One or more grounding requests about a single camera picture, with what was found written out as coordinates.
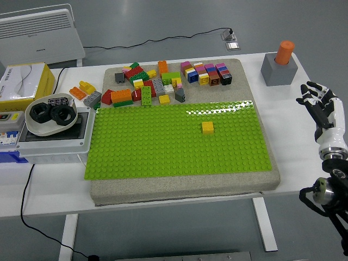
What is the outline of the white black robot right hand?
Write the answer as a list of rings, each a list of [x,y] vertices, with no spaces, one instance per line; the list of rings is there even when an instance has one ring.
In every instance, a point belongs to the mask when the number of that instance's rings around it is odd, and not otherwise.
[[[308,81],[301,85],[302,97],[296,101],[304,105],[316,123],[315,141],[322,160],[347,159],[344,141],[345,114],[343,102],[328,87]]]

